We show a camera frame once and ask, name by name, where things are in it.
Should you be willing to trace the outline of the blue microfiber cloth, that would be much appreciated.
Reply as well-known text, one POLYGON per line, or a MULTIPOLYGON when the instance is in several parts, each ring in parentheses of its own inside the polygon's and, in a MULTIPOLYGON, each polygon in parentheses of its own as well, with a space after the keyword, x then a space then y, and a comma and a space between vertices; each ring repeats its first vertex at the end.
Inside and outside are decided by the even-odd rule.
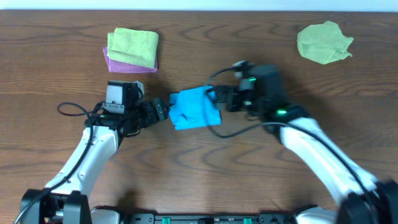
POLYGON ((211 86, 201 86, 170 94, 169 116, 176 130, 221 124, 220 111, 205 96, 211 86))

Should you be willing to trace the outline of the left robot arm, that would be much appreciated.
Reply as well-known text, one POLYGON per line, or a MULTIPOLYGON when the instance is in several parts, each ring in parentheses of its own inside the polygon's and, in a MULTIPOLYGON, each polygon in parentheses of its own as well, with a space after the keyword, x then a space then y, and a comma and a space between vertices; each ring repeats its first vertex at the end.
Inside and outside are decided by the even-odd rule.
POLYGON ((80 142, 60 172, 43 189, 29 189, 21 200, 15 223, 93 223, 88 197, 106 163, 123 139, 165 119, 169 106, 161 99, 142 101, 125 113, 112 113, 105 101, 86 116, 80 142))

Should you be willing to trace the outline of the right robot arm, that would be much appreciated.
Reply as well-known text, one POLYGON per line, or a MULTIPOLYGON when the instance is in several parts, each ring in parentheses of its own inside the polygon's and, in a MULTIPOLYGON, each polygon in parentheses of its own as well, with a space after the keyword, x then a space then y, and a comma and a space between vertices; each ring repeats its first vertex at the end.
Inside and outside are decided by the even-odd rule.
POLYGON ((215 86, 204 96, 229 111, 258 116, 260 126, 306 163, 338 206, 335 212, 310 206, 294 215, 294 223, 397 223, 397 183, 381 182, 352 161, 282 88, 215 86))

